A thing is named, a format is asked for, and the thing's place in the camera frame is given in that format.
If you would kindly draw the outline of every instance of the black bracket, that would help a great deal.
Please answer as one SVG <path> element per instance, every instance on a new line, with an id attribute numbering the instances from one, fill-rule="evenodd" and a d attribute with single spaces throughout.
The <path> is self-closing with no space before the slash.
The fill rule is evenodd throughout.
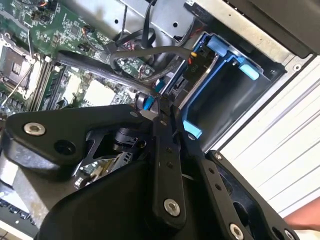
<path id="1" fill-rule="evenodd" d="M 61 181 L 72 177 L 86 156 L 90 131 L 138 129 L 145 121 L 149 122 L 125 104 L 16 114 L 6 121 L 1 154 L 19 166 Z M 26 133 L 28 123 L 41 124 L 45 133 Z"/>

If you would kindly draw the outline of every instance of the gray cable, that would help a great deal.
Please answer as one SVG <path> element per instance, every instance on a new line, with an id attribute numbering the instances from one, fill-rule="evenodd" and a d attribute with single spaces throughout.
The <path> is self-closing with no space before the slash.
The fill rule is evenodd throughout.
<path id="1" fill-rule="evenodd" d="M 177 45 L 178 47 L 182 47 L 183 45 L 186 44 L 186 42 L 189 40 L 191 33 L 194 29 L 195 26 L 195 22 L 196 22 L 196 18 L 193 18 L 192 24 L 190 25 L 188 31 L 186 32 L 186 34 L 184 35 L 184 37 L 182 38 L 182 40 L 179 42 L 179 44 Z"/>
<path id="2" fill-rule="evenodd" d="M 117 51 L 110 55 L 110 65 L 114 70 L 119 69 L 116 63 L 117 59 L 131 58 L 131 57 L 145 57 L 156 54 L 172 53 L 185 60 L 188 60 L 192 51 L 180 46 L 158 46 L 149 49 L 135 50 L 135 51 Z"/>
<path id="3" fill-rule="evenodd" d="M 171 73 L 174 69 L 178 68 L 182 61 L 183 60 L 181 58 L 173 59 L 165 69 L 156 72 L 151 76 L 142 78 L 139 81 L 147 85 L 152 84 L 154 81 L 166 76 L 168 73 Z"/>

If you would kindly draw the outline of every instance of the chip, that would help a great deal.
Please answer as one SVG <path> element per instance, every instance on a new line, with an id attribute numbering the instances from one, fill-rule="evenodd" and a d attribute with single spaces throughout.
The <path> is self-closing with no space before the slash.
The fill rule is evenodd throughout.
<path id="1" fill-rule="evenodd" d="M 79 33 L 79 27 L 72 25 L 71 27 L 71 31 L 70 31 L 73 35 L 77 36 Z"/>

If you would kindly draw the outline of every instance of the bolt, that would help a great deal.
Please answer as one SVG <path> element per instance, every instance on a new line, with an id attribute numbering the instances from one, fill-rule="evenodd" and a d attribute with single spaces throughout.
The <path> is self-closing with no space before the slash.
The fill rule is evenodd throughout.
<path id="1" fill-rule="evenodd" d="M 296 65 L 294 65 L 294 67 L 293 67 L 293 70 L 295 71 L 295 72 L 297 72 L 297 71 L 299 71 L 300 69 L 301 69 L 301 65 L 300 64 L 296 64 Z"/>
<path id="2" fill-rule="evenodd" d="M 42 136 L 46 133 L 46 128 L 37 122 L 29 122 L 23 127 L 24 131 L 32 136 Z"/>
<path id="3" fill-rule="evenodd" d="M 170 169 L 173 169 L 173 168 L 174 168 L 174 165 L 173 165 L 172 162 L 170 162 L 170 161 L 168 161 L 168 162 L 166 163 L 166 166 L 167 166 L 168 168 L 170 168 Z"/>
<path id="4" fill-rule="evenodd" d="M 241 231 L 241 229 L 235 225 L 234 223 L 230 224 L 230 231 L 232 233 L 232 235 L 235 237 L 235 239 L 237 240 L 244 240 L 245 236 L 243 234 L 243 232 Z"/>
<path id="5" fill-rule="evenodd" d="M 131 111 L 130 114 L 131 114 L 132 116 L 134 116 L 135 118 L 138 117 L 138 114 L 136 114 L 134 111 Z"/>
<path id="6" fill-rule="evenodd" d="M 218 159 L 219 161 L 222 160 L 222 156 L 220 156 L 219 153 L 214 154 L 214 157 L 215 157 L 216 159 Z"/>
<path id="7" fill-rule="evenodd" d="M 193 136 L 191 133 L 188 133 L 188 137 L 191 139 L 191 140 L 196 140 L 196 137 L 195 136 Z"/>
<path id="8" fill-rule="evenodd" d="M 178 203 L 175 200 L 170 198 L 164 201 L 164 209 L 168 214 L 174 217 L 177 217 L 180 214 L 180 207 Z"/>
<path id="9" fill-rule="evenodd" d="M 289 232 L 288 230 L 284 230 L 286 236 L 290 239 L 290 240 L 295 240 L 294 236 L 292 236 L 291 232 Z"/>

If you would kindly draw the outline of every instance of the metal plate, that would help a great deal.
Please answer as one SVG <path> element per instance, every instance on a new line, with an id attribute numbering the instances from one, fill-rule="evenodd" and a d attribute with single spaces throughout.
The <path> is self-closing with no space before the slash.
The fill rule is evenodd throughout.
<path id="1" fill-rule="evenodd" d="M 149 3 L 146 0 L 121 0 L 129 8 L 144 16 Z M 193 22 L 193 15 L 184 8 L 185 0 L 158 0 L 151 9 L 151 24 L 162 32 L 174 36 L 184 36 Z"/>
<path id="2" fill-rule="evenodd" d="M 287 59 L 291 60 L 294 57 L 294 54 L 292 54 L 288 49 L 224 1 L 189 0 L 187 3 L 189 5 L 198 4 L 273 61 L 282 64 Z"/>
<path id="3" fill-rule="evenodd" d="M 82 16 L 88 23 L 112 38 L 122 30 L 125 5 L 118 0 L 62 0 L 66 6 Z M 128 8 L 125 22 L 125 32 L 133 33 L 143 28 L 144 17 Z M 155 46 L 171 45 L 169 36 L 155 28 Z"/>

